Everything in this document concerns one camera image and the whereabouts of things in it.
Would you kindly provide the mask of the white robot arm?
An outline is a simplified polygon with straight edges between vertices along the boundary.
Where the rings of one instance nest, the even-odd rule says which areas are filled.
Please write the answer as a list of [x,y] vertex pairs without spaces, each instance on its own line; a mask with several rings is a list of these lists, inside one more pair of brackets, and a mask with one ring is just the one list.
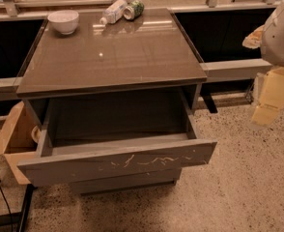
[[244,38],[242,45],[260,48],[262,59],[272,65],[267,73],[256,75],[250,119],[256,127],[267,127],[284,108],[284,0],[264,25]]

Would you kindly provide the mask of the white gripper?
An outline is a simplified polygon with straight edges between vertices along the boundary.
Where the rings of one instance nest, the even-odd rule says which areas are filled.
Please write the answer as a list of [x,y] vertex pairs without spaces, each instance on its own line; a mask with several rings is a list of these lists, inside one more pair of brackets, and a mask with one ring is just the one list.
[[254,80],[250,123],[257,127],[269,126],[284,108],[284,0],[261,25],[242,41],[246,48],[260,45],[264,60],[281,66],[267,73],[257,73]]

